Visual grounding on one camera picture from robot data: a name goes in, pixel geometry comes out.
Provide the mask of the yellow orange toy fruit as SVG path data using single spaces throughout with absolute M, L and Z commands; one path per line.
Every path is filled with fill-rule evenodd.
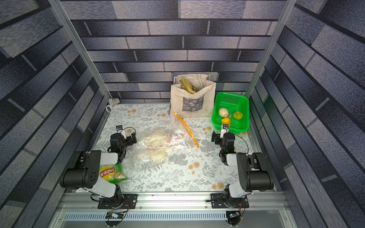
M 222 124 L 227 124 L 229 127 L 231 126 L 231 119 L 228 117 L 225 117 L 221 120 Z

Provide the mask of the pale yellow pear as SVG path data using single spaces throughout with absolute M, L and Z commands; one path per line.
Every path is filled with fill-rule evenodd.
M 220 108 L 219 109 L 219 116 L 222 118 L 226 118 L 229 116 L 229 111 L 226 108 Z

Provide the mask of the green toy fruit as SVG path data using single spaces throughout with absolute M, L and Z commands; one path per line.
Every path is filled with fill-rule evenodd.
M 240 111 L 235 111 L 235 112 L 233 113 L 233 117 L 234 117 L 234 119 L 236 119 L 236 120 L 241 120 L 241 119 L 243 118 L 243 113 L 242 113 L 242 112 L 240 112 Z

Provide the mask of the clear orange zip-top bag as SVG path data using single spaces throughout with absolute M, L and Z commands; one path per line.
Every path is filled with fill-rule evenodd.
M 164 121 L 138 133 L 130 158 L 136 168 L 151 162 L 161 164 L 177 153 L 187 153 L 199 148 L 188 124 L 174 112 Z

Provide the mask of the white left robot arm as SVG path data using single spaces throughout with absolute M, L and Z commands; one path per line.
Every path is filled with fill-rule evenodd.
M 125 130 L 121 130 L 111 135 L 108 152 L 101 150 L 74 152 L 60 177 L 61 187 L 74 190 L 82 188 L 98 196 L 99 200 L 123 201 L 120 188 L 103 179 L 99 168 L 120 164 L 125 158 L 127 147 L 135 143 L 137 143 L 136 132 L 125 136 Z

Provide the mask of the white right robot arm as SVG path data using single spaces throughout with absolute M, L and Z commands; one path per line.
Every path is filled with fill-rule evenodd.
M 225 205 L 227 208 L 243 206 L 248 207 L 245 202 L 247 196 L 254 191 L 271 191 L 274 189 L 274 180 L 269 173 L 268 164 L 262 153 L 241 153 L 234 149 L 235 134 L 225 133 L 220 135 L 212 133 L 212 142 L 219 145 L 221 150 L 219 157 L 226 166 L 236 167 L 239 179 L 228 184 L 223 193 L 218 196 L 211 195 L 210 202 L 213 208 L 220 208 Z

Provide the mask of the green Lays chips bag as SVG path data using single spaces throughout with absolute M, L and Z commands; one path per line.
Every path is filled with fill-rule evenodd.
M 124 175 L 122 164 L 113 164 L 99 167 L 99 175 L 102 179 L 112 184 L 118 184 L 128 178 Z

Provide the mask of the beige Monet tote bag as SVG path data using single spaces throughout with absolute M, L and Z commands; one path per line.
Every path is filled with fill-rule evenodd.
M 182 88 L 181 77 L 184 76 L 196 88 L 190 94 Z M 174 77 L 170 95 L 170 114 L 177 113 L 181 118 L 211 117 L 214 109 L 216 83 L 210 74 L 185 74 Z

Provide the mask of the banana in tote bag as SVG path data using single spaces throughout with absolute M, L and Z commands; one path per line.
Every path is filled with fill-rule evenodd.
M 184 90 L 186 90 L 188 93 L 195 94 L 197 92 L 196 88 L 184 76 L 181 77 L 180 82 L 181 82 L 182 88 Z

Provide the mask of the green plastic basket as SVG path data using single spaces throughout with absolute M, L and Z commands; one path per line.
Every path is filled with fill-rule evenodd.
M 229 132 L 234 134 L 240 134 L 247 132 L 250 128 L 250 110 L 249 100 L 247 97 L 227 92 L 220 92 L 216 95 L 214 110 L 211 117 L 212 124 L 216 130 L 221 130 L 222 119 L 219 115 L 219 109 L 225 108 L 230 114 L 231 124 Z M 240 120 L 233 117 L 234 113 L 239 111 L 243 114 Z

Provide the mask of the white tape roll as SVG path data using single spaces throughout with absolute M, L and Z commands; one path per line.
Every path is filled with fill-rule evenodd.
M 112 98 L 108 100 L 108 105 L 106 106 L 106 111 L 111 113 L 112 108 L 120 103 L 119 98 Z

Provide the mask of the left circuit board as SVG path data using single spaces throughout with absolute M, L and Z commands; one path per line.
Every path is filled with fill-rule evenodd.
M 123 220 L 128 211 L 108 211 L 106 213 L 106 220 L 119 219 Z

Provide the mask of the circuit board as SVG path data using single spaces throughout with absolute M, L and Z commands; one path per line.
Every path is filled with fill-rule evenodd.
M 106 220 L 119 219 L 123 220 L 128 211 L 108 211 L 106 213 Z
M 239 211 L 226 211 L 226 218 L 229 225 L 236 227 L 241 221 L 241 213 Z

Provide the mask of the right circuit board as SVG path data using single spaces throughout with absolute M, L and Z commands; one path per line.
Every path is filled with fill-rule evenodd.
M 229 225 L 236 227 L 241 221 L 241 213 L 239 211 L 226 211 L 226 218 Z

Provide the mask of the aluminium front rail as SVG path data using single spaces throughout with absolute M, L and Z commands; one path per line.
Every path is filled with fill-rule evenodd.
M 50 222 L 52 228 L 295 228 L 297 223 L 282 192 L 255 192 L 249 208 L 213 209 L 210 194 L 220 192 L 138 192 L 135 209 L 100 210 L 88 193 L 66 193 Z M 106 220 L 108 211 L 128 211 L 123 220 Z M 239 211 L 232 227 L 226 211 Z

